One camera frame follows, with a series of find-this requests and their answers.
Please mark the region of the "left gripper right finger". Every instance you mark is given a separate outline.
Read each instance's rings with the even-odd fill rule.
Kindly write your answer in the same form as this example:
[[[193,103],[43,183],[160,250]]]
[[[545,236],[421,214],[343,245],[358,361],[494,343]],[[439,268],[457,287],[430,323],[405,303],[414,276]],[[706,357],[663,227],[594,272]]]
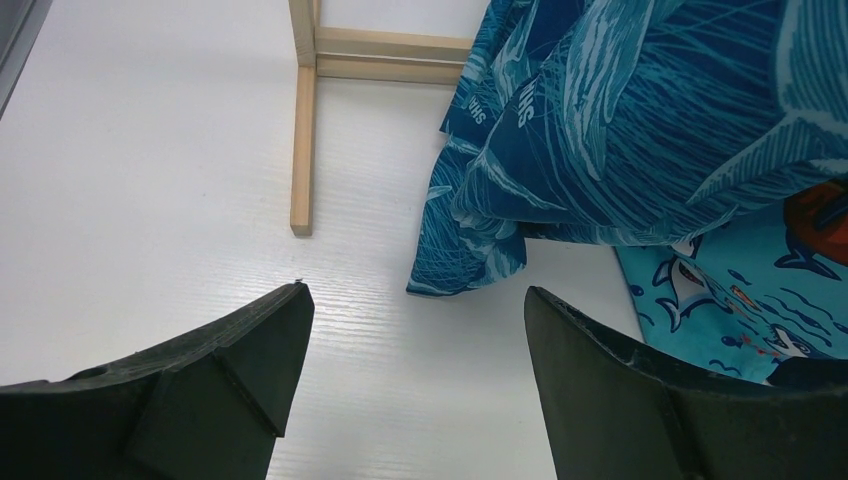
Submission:
[[[703,369],[539,287],[526,337],[561,479],[843,479],[847,386],[793,390]]]

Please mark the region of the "navy blue shorts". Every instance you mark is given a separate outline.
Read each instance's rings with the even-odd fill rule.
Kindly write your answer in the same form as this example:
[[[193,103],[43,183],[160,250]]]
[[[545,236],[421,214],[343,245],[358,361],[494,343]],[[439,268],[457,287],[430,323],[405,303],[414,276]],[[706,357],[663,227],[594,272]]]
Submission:
[[[822,390],[847,386],[847,361],[792,357],[769,375],[771,386],[793,390]]]

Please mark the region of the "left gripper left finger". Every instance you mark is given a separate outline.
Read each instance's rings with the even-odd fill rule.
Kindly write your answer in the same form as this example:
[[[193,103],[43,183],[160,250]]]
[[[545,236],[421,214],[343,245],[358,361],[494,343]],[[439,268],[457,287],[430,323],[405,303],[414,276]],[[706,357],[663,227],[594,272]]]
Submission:
[[[308,349],[308,286],[281,286],[63,381],[1,390],[5,479],[262,479]]]

